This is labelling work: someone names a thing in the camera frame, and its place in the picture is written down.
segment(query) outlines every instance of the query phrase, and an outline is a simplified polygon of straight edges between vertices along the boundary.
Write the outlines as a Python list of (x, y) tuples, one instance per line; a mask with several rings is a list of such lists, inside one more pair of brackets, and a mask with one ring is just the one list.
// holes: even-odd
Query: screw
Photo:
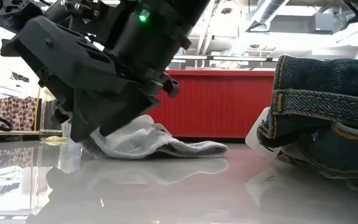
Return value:
[(53, 41), (49, 38), (45, 38), (45, 44), (47, 45), (48, 48), (53, 47)]

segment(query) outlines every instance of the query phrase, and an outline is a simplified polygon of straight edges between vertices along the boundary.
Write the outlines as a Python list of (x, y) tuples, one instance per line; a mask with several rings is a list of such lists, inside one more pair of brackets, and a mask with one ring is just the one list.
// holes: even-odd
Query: yellow object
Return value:
[(37, 116), (38, 116), (38, 105), (40, 103), (40, 92), (41, 92), (41, 87), (38, 87), (37, 103), (35, 104), (34, 131), (37, 130)]
[(43, 139), (41, 143), (48, 144), (50, 146), (58, 146), (61, 144), (67, 144), (67, 138), (58, 137), (58, 136), (50, 136), (46, 139)]

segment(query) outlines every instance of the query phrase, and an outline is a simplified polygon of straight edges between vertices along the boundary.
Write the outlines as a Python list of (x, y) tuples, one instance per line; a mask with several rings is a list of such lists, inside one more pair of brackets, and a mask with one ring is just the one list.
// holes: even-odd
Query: glossy table surface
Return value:
[(229, 148), (216, 159), (117, 161), (70, 141), (0, 143), (10, 156), (0, 223), (358, 223), (358, 195), (341, 183)]

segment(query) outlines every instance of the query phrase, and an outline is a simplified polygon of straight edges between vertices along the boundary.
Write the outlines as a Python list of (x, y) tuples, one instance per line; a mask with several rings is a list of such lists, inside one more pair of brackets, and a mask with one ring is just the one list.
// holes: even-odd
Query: air duct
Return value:
[(289, 0), (260, 0), (245, 31), (250, 31), (258, 26), (270, 26), (270, 22), (277, 15), (278, 9), (285, 6)]
[(258, 31), (269, 31), (270, 22), (277, 15), (278, 10), (285, 6), (289, 0), (260, 0), (257, 8), (252, 11), (251, 18), (243, 26), (239, 26), (239, 37), (227, 51), (227, 56), (241, 56), (250, 44), (247, 40), (247, 32), (257, 28)]

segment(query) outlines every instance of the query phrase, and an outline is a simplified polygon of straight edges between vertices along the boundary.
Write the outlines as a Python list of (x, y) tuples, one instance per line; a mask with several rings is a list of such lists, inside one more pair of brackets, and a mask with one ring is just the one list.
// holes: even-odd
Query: white label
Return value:
[(253, 125), (253, 127), (251, 128), (251, 130), (249, 131), (246, 137), (246, 144), (251, 149), (256, 150), (262, 155), (264, 155), (267, 159), (274, 160), (277, 157), (278, 153), (281, 151), (282, 147), (278, 147), (278, 148), (265, 147), (259, 144), (259, 140), (257, 137), (258, 127), (259, 125), (262, 124), (263, 121), (266, 121), (267, 115), (269, 114), (269, 109), (270, 107), (265, 108), (262, 111), (262, 113), (259, 115), (258, 119), (256, 120), (255, 124)]

